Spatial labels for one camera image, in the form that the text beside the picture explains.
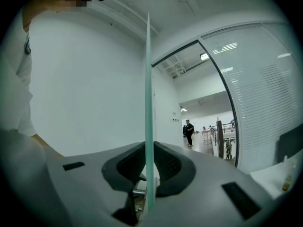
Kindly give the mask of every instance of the ceiling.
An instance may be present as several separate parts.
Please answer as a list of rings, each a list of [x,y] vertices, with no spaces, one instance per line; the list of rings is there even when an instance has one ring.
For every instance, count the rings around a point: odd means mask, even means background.
[[[187,102],[182,103],[180,106],[185,108],[187,111],[201,107],[205,104],[230,104],[230,100],[226,91],[211,94],[201,98],[193,99]]]
[[[208,61],[209,59],[201,60],[200,55],[203,53],[205,53],[204,49],[199,43],[196,43],[170,56],[161,62],[161,66],[173,79],[175,79]]]
[[[123,30],[140,43],[146,40],[147,13],[151,37],[167,26],[195,16],[196,0],[92,0],[83,11]]]

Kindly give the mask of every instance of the white wall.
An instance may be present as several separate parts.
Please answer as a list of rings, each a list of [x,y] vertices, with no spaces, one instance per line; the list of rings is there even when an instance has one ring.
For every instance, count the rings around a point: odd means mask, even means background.
[[[190,123],[194,126],[195,131],[201,131],[200,129],[205,126],[208,128],[209,125],[214,126],[217,122],[217,117],[221,120],[222,124],[230,123],[233,120],[232,111],[224,113],[216,113],[208,116],[197,117],[197,118],[188,118]],[[186,119],[182,119],[182,125],[186,124]]]
[[[80,12],[43,14],[30,28],[37,133],[65,156],[144,141],[143,50]]]
[[[222,79],[211,60],[177,77],[174,82],[179,103],[225,91]]]
[[[183,146],[181,112],[174,82],[164,70],[161,72],[157,67],[152,69],[152,74],[155,93],[154,140]],[[171,119],[178,119],[179,122],[172,122]]]

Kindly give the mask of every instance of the black vent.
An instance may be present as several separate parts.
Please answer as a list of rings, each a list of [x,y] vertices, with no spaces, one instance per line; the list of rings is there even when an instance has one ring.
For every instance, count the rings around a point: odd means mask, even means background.
[[[196,175],[194,163],[159,142],[154,143],[154,162],[160,175],[156,196],[166,197],[181,193]]]
[[[224,184],[222,187],[244,219],[260,211],[260,207],[236,183]]]
[[[75,162],[75,163],[71,163],[71,164],[67,164],[67,165],[63,165],[63,168],[65,171],[69,171],[81,166],[85,166],[85,164],[83,162]]]
[[[128,155],[118,162],[117,170],[125,178],[131,180],[134,185],[140,179],[140,173],[145,166],[145,147],[140,147],[137,151]]]

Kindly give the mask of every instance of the white ceiling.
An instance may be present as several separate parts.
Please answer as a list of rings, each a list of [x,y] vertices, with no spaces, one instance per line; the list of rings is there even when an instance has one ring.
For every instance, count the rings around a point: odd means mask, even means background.
[[[196,0],[92,0],[83,11],[123,30],[138,42],[146,37],[147,13],[150,13],[151,36],[199,11]]]
[[[195,17],[207,17],[235,9],[271,9],[269,0],[92,0],[83,10],[100,17],[140,43],[146,38],[147,13],[151,36]]]
[[[205,53],[199,43],[193,44],[182,51],[170,56],[160,63],[173,79],[201,65],[207,60],[201,60],[200,54]]]
[[[193,99],[187,102],[182,103],[180,106],[184,107],[187,111],[191,111],[192,109],[196,109],[198,107],[203,107],[204,105],[209,104],[229,104],[230,100],[226,91],[211,94],[208,96],[204,96],[201,98]]]

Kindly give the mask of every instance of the person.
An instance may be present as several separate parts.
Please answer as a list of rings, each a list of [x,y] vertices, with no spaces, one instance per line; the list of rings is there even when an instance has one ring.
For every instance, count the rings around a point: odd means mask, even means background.
[[[232,119],[231,124],[232,124],[232,127],[234,128],[235,127],[235,120],[234,119]]]
[[[37,134],[31,121],[29,101],[32,95],[29,92],[31,78],[32,60],[31,49],[29,46],[29,29],[31,21],[45,11],[60,12],[70,10],[72,7],[85,6],[89,0],[30,0],[25,4],[16,15],[10,28],[8,29],[2,45],[0,47],[1,69],[5,70],[6,85],[1,85],[1,95],[8,95],[5,88],[11,87],[10,98],[22,99],[22,103],[16,99],[10,100],[10,105],[5,109],[1,108],[0,126],[8,130],[17,130],[22,134],[34,138],[41,146],[49,145]],[[4,115],[3,111],[14,109],[9,116]]]
[[[186,119],[186,138],[188,140],[188,145],[189,147],[192,147],[193,145],[193,142],[192,142],[192,139],[191,139],[191,135],[193,134],[194,132],[194,126],[189,122],[188,119]]]
[[[186,124],[184,124],[183,126],[183,137],[184,138],[186,137]]]

